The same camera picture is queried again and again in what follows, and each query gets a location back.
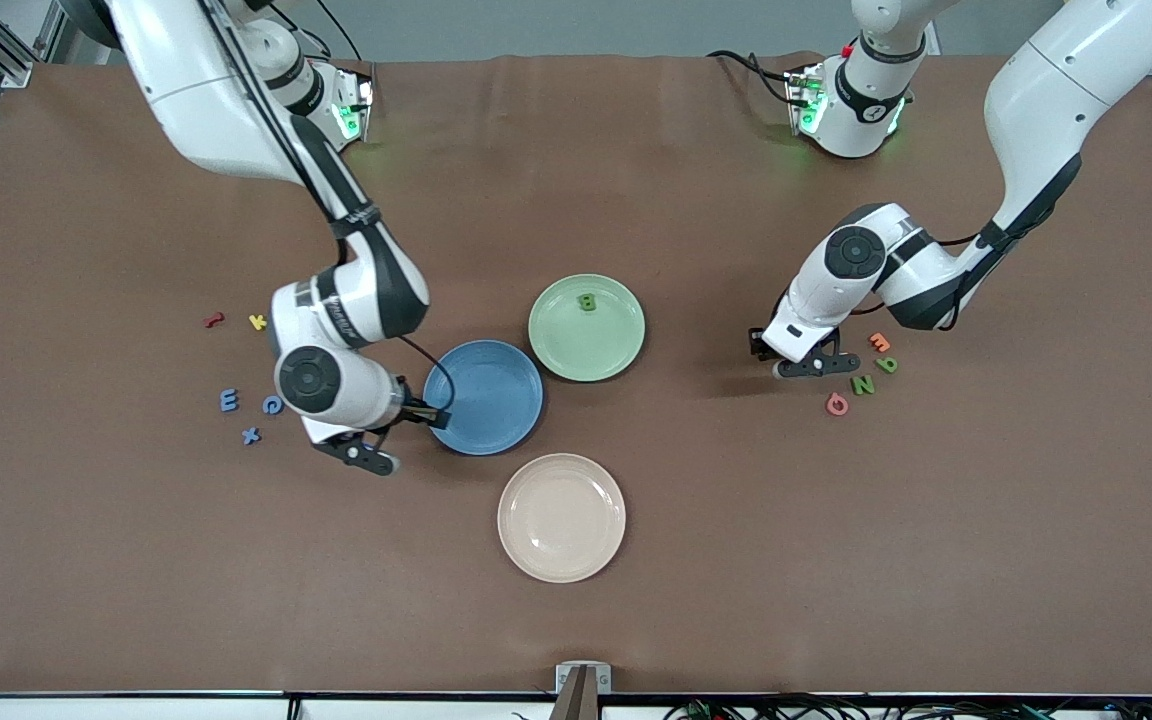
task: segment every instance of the brown table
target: brown table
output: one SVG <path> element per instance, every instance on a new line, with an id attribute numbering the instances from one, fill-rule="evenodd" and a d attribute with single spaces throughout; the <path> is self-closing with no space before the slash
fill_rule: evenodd
<path id="1" fill-rule="evenodd" d="M 0 691 L 530 689 L 579 655 L 623 691 L 1152 692 L 1152 78 L 953 333 L 849 320 L 870 369 L 874 331 L 901 365 L 844 418 L 823 407 L 844 378 L 748 355 L 855 206 L 942 238 L 988 219 L 1000 61 L 930 59 L 858 161 L 714 60 L 381 68 L 348 160 L 433 288 L 422 342 L 526 348 L 531 301 L 577 272 L 649 318 L 622 377 L 547 377 L 526 445 L 461 457 L 403 427 L 393 478 L 260 415 L 247 314 L 334 256 L 306 194 L 180 159 L 126 68 L 37 68 L 0 105 Z M 370 353 L 420 386 L 408 348 Z M 558 450 L 630 513 L 569 588 L 494 525 Z"/>

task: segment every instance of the plate rim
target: plate rim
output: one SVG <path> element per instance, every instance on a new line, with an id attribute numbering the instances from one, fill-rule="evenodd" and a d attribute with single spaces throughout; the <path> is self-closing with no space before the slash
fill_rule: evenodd
<path id="1" fill-rule="evenodd" d="M 626 361 L 623 361 L 623 363 L 617 364 L 616 369 L 612 370 L 611 373 L 605 376 L 575 377 L 563 373 L 561 372 L 561 370 L 554 367 L 553 364 L 550 364 L 550 354 L 541 353 L 540 348 L 536 347 L 536 341 L 535 341 L 536 314 L 538 314 L 540 301 L 544 300 L 545 295 L 547 295 L 548 291 L 552 291 L 554 287 L 558 287 L 563 282 L 575 281 L 575 279 L 577 278 L 599 278 L 602 281 L 607 281 L 616 287 L 620 287 L 621 290 L 626 291 L 626 295 L 630 296 L 630 300 L 634 301 L 634 305 L 637 309 L 637 318 L 639 318 L 639 321 L 637 323 L 636 327 L 637 342 L 635 343 L 634 353 L 628 355 L 626 357 Z M 630 290 L 630 288 L 628 288 L 626 283 L 617 281 L 617 279 L 611 275 L 605 275 L 602 273 L 575 273 L 570 275 L 564 275 L 562 278 L 559 278 L 556 281 L 550 283 L 548 287 L 545 287 L 545 290 L 540 291 L 540 295 L 536 296 L 536 301 L 532 301 L 531 311 L 529 314 L 526 314 L 526 341 L 531 344 L 531 350 L 532 353 L 536 354 L 536 358 L 540 362 L 540 364 L 544 365 L 551 373 L 556 374 L 559 378 L 568 379 L 568 381 L 575 381 L 575 382 L 607 381 L 607 379 L 614 378 L 623 373 L 628 369 L 628 366 L 634 364 L 634 362 L 637 359 L 637 356 L 639 356 L 641 353 L 643 353 L 643 346 L 646 342 L 646 311 L 643 310 L 643 301 L 639 301 L 639 296 L 635 295 L 635 293 Z"/>
<path id="2" fill-rule="evenodd" d="M 612 552 L 607 555 L 607 559 L 599 562 L 599 564 L 597 564 L 593 570 L 590 570 L 584 575 L 579 575 L 579 577 L 570 579 L 552 579 L 552 578 L 540 577 L 540 575 L 535 574 L 531 570 L 526 569 L 526 567 L 518 561 L 518 558 L 515 556 L 515 553 L 513 553 L 511 548 L 509 548 L 509 543 L 507 543 L 505 539 L 506 498 L 509 497 L 509 493 L 511 493 L 511 490 L 515 488 L 516 484 L 521 483 L 522 475 L 524 473 L 524 471 L 531 468 L 531 465 L 538 464 L 538 462 L 552 461 L 563 457 L 571 457 L 581 462 L 584 462 L 584 464 L 593 467 L 597 473 L 602 475 L 602 478 L 598 479 L 600 480 L 605 479 L 605 483 L 607 484 L 604 484 L 604 488 L 606 488 L 608 492 L 614 492 L 614 497 L 617 500 L 617 506 L 621 507 L 621 521 L 620 523 L 617 523 L 616 541 L 613 543 Z M 529 577 L 539 579 L 540 582 L 544 583 L 552 583 L 559 585 L 579 583 L 582 579 L 593 578 L 594 575 L 602 573 L 602 569 L 607 568 L 607 566 L 611 564 L 612 560 L 616 559 L 616 554 L 621 551 L 621 544 L 626 543 L 626 528 L 628 523 L 630 523 L 630 510 L 628 510 L 628 506 L 626 505 L 626 493 L 621 492 L 621 486 L 620 484 L 616 483 L 616 478 L 614 478 L 613 475 L 609 473 L 607 468 L 604 468 L 602 464 L 599 464 L 598 461 L 586 457 L 584 455 L 577 455 L 575 454 L 575 452 L 550 452 L 550 454 L 547 455 L 541 455 L 539 457 L 529 460 L 528 462 L 525 462 L 524 465 L 515 470 L 515 473 L 513 473 L 511 477 L 509 477 L 509 482 L 506 483 L 506 486 L 503 486 L 503 491 L 500 491 L 500 500 L 497 502 L 497 537 L 499 538 L 500 547 L 503 548 L 503 553 L 506 553 L 506 555 L 509 558 L 509 561 L 511 561 L 516 566 L 516 568 L 524 571 L 524 574 L 529 575 Z"/>
<path id="3" fill-rule="evenodd" d="M 457 452 L 461 455 L 467 455 L 467 456 L 470 456 L 470 457 L 486 457 L 486 456 L 490 456 L 490 455 L 499 455 L 499 454 L 502 454 L 502 452 L 510 450 L 513 447 L 517 447 L 517 445 L 520 442 L 522 442 L 522 441 L 524 441 L 524 439 L 526 439 L 526 434 L 531 433 L 531 430 L 536 429 L 536 423 L 538 423 L 538 420 L 540 420 L 540 415 L 544 414 L 544 411 L 545 411 L 545 381 L 544 381 L 544 378 L 540 376 L 540 369 L 536 367 L 536 364 L 532 363 L 531 357 L 529 355 L 526 355 L 526 353 L 522 351 L 522 348 L 513 344 L 511 342 L 506 342 L 503 340 L 498 340 L 498 338 L 477 338 L 477 340 L 467 340 L 465 342 L 462 342 L 461 344 L 457 344 L 456 347 L 453 347 L 447 353 L 444 353 L 442 357 L 439 357 L 439 359 L 438 359 L 439 363 L 444 363 L 445 359 L 447 359 L 447 357 L 449 355 L 453 355 L 453 353 L 455 353 L 457 350 L 461 350 L 461 348 L 469 347 L 471 344 L 503 346 L 503 347 L 507 347 L 508 350 L 513 350 L 515 354 L 520 355 L 522 357 L 522 359 L 526 361 L 526 365 L 531 369 L 531 373 L 530 373 L 529 377 L 530 377 L 532 384 L 535 384 L 536 391 L 538 391 L 538 395 L 536 395 L 536 397 L 538 397 L 538 402 L 536 402 L 535 418 L 531 419 L 531 423 L 529 424 L 529 427 L 526 427 L 526 433 L 522 434 L 522 437 L 518 438 L 518 439 L 516 439 L 516 441 L 513 441 L 509 445 L 507 445 L 506 447 L 500 448 L 500 450 L 486 450 L 486 452 L 484 452 L 484 450 L 461 450 L 461 448 L 458 448 L 458 447 L 452 447 L 447 441 L 445 441 L 445 439 L 439 434 L 440 430 L 438 430 L 438 429 L 430 429 L 430 434 L 433 434 L 433 437 L 435 439 L 438 439 L 438 442 L 442 444 L 442 446 L 445 448 L 448 448 L 448 450 L 452 450 L 452 452 Z M 442 373 L 439 372 L 438 367 L 431 369 L 429 376 L 425 377 L 424 396 L 426 396 L 426 397 L 429 396 L 430 382 L 433 382 L 435 377 L 442 378 L 442 382 L 447 382 L 447 378 L 445 378 L 442 376 Z"/>

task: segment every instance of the green plate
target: green plate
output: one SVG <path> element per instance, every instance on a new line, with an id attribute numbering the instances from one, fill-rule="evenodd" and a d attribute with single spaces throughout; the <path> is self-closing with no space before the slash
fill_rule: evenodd
<path id="1" fill-rule="evenodd" d="M 536 357 L 570 381 L 604 381 L 632 363 L 646 320 L 630 288 L 604 275 L 568 275 L 531 306 L 526 335 Z"/>

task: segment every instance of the gray floor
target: gray floor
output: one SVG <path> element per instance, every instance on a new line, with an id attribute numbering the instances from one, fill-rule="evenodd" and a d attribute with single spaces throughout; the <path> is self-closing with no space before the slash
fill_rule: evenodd
<path id="1" fill-rule="evenodd" d="M 763 55 L 793 50 L 836 53 L 855 36 L 839 0 L 326 0 L 378 61 L 475 60 L 498 55 L 704 55 L 712 50 Z M 335 56 L 351 54 L 314 1 L 282 3 Z M 1009 55 L 1060 8 L 1060 0 L 964 0 L 937 20 L 945 54 Z M 88 58 L 90 53 L 71 54 Z"/>

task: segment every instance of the beige plate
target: beige plate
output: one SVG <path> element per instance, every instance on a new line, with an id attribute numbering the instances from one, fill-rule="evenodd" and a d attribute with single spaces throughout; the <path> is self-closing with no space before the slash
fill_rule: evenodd
<path id="1" fill-rule="evenodd" d="M 532 578 L 575 583 L 601 570 L 626 537 L 626 499 L 612 475 L 581 455 L 526 462 L 500 497 L 503 551 Z"/>

